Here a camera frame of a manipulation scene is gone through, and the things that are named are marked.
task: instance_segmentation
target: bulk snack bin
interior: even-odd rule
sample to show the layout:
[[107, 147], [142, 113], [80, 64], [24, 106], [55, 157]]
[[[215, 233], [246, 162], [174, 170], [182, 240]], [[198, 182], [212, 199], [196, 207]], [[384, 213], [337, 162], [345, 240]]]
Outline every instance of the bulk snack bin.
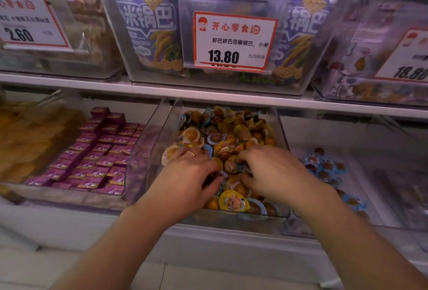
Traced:
[[[183, 115], [186, 112], [199, 110], [201, 113], [204, 112], [205, 109], [216, 108], [215, 104], [202, 104], [202, 103], [190, 103], [184, 102], [182, 100], [176, 100], [174, 103], [168, 118], [165, 121], [165, 124], [162, 127], [162, 130], [159, 134], [159, 137], [156, 143], [153, 146], [153, 151], [151, 152], [148, 158], [144, 158], [143, 156], [138, 156], [138, 153], [135, 153], [132, 161], [145, 161], [147, 163], [147, 172], [146, 177], [144, 179], [144, 188], [145, 191], [148, 190], [153, 180], [156, 178], [158, 173], [162, 170], [162, 163], [165, 163], [164, 153], [167, 148], [176, 141], [179, 135], [179, 129], [183, 121]], [[287, 140], [284, 135], [281, 123], [279, 121], [279, 117], [277, 115], [276, 109], [254, 109], [254, 108], [245, 108], [245, 107], [231, 107], [225, 108], [227, 111], [251, 111], [260, 113], [258, 117], [260, 119], [264, 119], [268, 125], [271, 126], [274, 134], [273, 137], [275, 139], [276, 145], [282, 148], [288, 148]], [[144, 147], [143, 142], [140, 140], [136, 147]], [[226, 182], [227, 173], [225, 171], [222, 172], [225, 177], [224, 182]], [[251, 198], [251, 194], [248, 196], [249, 203], [260, 203], [258, 200]], [[264, 204], [266, 208], [269, 206], [273, 208], [275, 206], [276, 214], [273, 216], [268, 216], [265, 212], [265, 215], [255, 215], [248, 213], [239, 213], [239, 212], [227, 212], [222, 210], [212, 210], [212, 209], [201, 209], [197, 211], [191, 217], [182, 221], [182, 223], [188, 225], [198, 225], [205, 227], [214, 227], [214, 228], [222, 228], [222, 229], [231, 229], [231, 230], [239, 230], [239, 231], [251, 231], [251, 232], [260, 232], [260, 233], [271, 233], [271, 234], [280, 234], [282, 230], [282, 222], [289, 216], [290, 209], [286, 206], [269, 203], [266, 204], [267, 199], [264, 200]]]
[[103, 3], [133, 82], [294, 95], [310, 81], [311, 40], [337, 2], [115, 1]]
[[427, 105], [425, 1], [350, 0], [343, 15], [319, 41], [317, 91], [327, 100]]
[[[2, 150], [3, 160], [12, 157], [22, 147], [44, 146], [46, 151], [30, 158], [27, 158], [29, 155], [17, 158], [14, 166], [2, 174], [3, 185], [24, 200], [47, 205], [122, 210], [134, 203], [142, 193], [143, 184], [142, 178], [128, 179], [126, 175], [133, 147], [138, 140], [148, 144], [147, 140], [156, 138], [160, 129], [151, 119], [147, 124], [126, 121], [124, 113], [110, 111], [106, 106], [93, 107], [92, 116], [86, 119], [83, 116], [84, 104], [94, 98], [86, 100], [80, 96], [64, 97], [59, 94], [33, 106], [29, 112], [5, 126], [3, 129], [8, 130], [24, 125], [31, 130], [31, 137], [35, 140], [3, 140], [3, 143], [8, 141], [11, 144]], [[147, 118], [148, 114], [160, 122], [166, 119], [159, 101], [149, 108], [136, 99], [132, 99], [132, 105], [110, 99], [107, 104], [112, 109], [125, 105], [131, 107], [128, 114], [132, 120]], [[77, 105], [81, 110], [68, 109], [70, 105], [74, 108]], [[45, 139], [33, 145], [42, 137]], [[26, 174], [16, 177], [15, 171]]]
[[123, 62], [100, 0], [0, 0], [0, 70], [107, 80]]

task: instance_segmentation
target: left hand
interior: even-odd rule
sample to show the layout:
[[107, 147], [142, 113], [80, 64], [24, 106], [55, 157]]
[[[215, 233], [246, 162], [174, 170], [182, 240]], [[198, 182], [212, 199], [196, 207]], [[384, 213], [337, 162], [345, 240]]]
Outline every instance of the left hand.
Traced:
[[165, 217], [169, 226], [202, 208], [218, 192], [223, 181], [218, 176], [202, 188], [209, 174], [220, 170], [209, 155], [193, 147], [180, 148], [154, 180], [140, 201], [151, 201], [153, 210]]

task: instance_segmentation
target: white floor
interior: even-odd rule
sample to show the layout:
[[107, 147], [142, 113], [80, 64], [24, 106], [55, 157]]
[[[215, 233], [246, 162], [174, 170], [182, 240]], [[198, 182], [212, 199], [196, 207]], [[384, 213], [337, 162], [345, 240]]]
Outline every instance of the white floor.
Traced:
[[[0, 290], [43, 290], [51, 286], [81, 253], [43, 249], [39, 252], [0, 248]], [[315, 290], [311, 284], [256, 278], [182, 266], [144, 263], [131, 290]]]

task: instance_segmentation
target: right hand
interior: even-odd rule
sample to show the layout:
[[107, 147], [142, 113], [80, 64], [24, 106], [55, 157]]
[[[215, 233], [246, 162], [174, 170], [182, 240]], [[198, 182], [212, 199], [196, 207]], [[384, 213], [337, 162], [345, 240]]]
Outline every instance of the right hand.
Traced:
[[310, 205], [325, 184], [310, 174], [289, 151], [277, 147], [254, 147], [241, 151], [253, 174], [242, 174], [240, 181], [250, 190], [275, 202], [300, 211]]

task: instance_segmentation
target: price label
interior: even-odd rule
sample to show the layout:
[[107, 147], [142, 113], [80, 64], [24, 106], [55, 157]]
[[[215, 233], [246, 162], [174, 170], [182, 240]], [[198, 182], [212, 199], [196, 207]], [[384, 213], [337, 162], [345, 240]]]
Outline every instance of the price label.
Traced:
[[0, 0], [0, 39], [5, 49], [73, 51], [45, 0]]
[[428, 31], [409, 30], [374, 77], [428, 83]]
[[196, 67], [263, 72], [278, 20], [195, 12], [193, 53]]

